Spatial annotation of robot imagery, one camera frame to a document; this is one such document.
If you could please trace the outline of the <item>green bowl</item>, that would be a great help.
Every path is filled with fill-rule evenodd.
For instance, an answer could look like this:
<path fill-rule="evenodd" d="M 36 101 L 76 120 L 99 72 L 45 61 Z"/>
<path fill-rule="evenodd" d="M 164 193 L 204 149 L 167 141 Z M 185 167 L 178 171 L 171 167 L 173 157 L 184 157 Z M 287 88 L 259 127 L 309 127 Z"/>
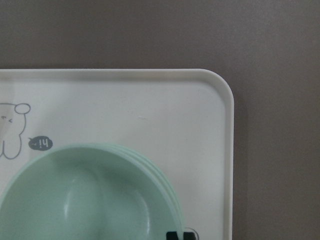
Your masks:
<path fill-rule="evenodd" d="M 163 184 L 126 154 L 52 151 L 23 167 L 0 202 L 3 240 L 164 240 L 182 225 Z"/>
<path fill-rule="evenodd" d="M 160 168 L 149 158 L 145 157 L 143 154 L 130 149 L 128 147 L 119 145 L 119 144 L 110 144 L 111 148 L 114 148 L 118 151 L 122 151 L 125 154 L 128 154 L 132 157 L 135 157 L 141 164 L 147 168 L 154 174 L 159 183 L 162 185 L 163 190 L 168 196 L 168 201 L 172 204 L 171 210 L 173 211 L 174 221 L 177 224 L 177 230 L 175 230 L 177 234 L 178 240 L 184 239 L 184 230 L 185 230 L 185 220 L 183 216 L 183 211 L 180 203 L 180 199 L 178 197 L 177 191 L 174 189 L 172 183 L 165 175 L 165 173 L 160 170 Z"/>

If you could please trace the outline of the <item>green bowl on tray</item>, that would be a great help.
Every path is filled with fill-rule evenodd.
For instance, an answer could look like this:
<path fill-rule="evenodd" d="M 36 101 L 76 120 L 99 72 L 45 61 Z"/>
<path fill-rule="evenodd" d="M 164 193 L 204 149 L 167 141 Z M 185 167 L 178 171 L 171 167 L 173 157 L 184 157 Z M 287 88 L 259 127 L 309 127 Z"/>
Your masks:
<path fill-rule="evenodd" d="M 114 148 L 118 151 L 122 151 L 125 154 L 128 154 L 132 157 L 135 157 L 141 164 L 147 168 L 154 174 L 159 183 L 162 185 L 163 190 L 168 196 L 168 201 L 172 204 L 171 210 L 173 211 L 174 221 L 177 224 L 177 230 L 175 230 L 177 234 L 178 240 L 184 239 L 184 230 L 185 230 L 185 220 L 183 216 L 183 211 L 180 203 L 180 199 L 178 197 L 177 191 L 174 189 L 172 183 L 165 175 L 165 173 L 160 170 L 160 168 L 149 158 L 145 157 L 143 154 L 130 149 L 128 147 L 119 145 L 119 144 L 110 144 L 111 148 Z"/>

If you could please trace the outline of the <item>cream rectangular tray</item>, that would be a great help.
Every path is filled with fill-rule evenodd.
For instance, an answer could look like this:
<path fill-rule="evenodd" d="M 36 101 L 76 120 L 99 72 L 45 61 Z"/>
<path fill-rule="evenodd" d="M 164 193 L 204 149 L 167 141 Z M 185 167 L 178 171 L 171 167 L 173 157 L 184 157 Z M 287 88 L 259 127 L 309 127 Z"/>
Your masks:
<path fill-rule="evenodd" d="M 187 229 L 232 238 L 234 97 L 205 69 L 3 69 L 0 101 L 26 115 L 20 153 L 0 158 L 0 188 L 40 150 L 113 143 L 152 160 L 173 185 Z"/>

